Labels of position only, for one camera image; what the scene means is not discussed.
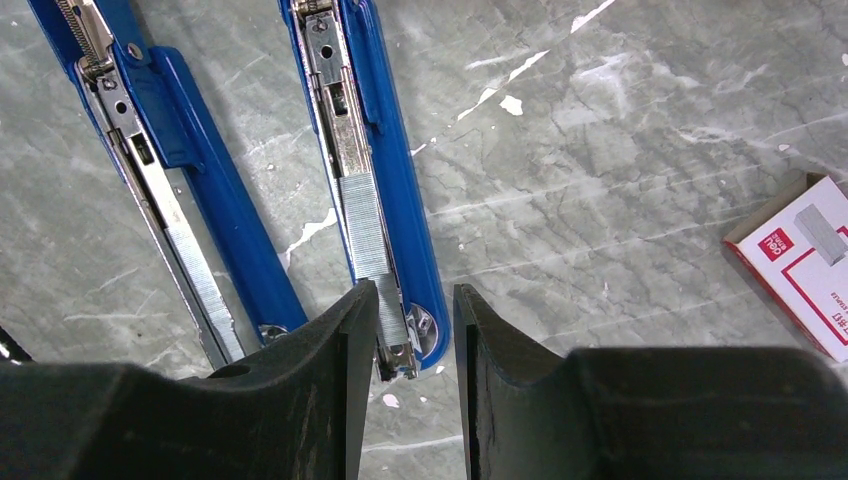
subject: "red and white box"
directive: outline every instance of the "red and white box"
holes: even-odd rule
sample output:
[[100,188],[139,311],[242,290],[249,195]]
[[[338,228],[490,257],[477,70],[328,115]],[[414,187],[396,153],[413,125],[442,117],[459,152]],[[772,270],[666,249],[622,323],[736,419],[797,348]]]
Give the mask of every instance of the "red and white box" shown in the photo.
[[848,199],[809,173],[724,243],[822,352],[848,360]]

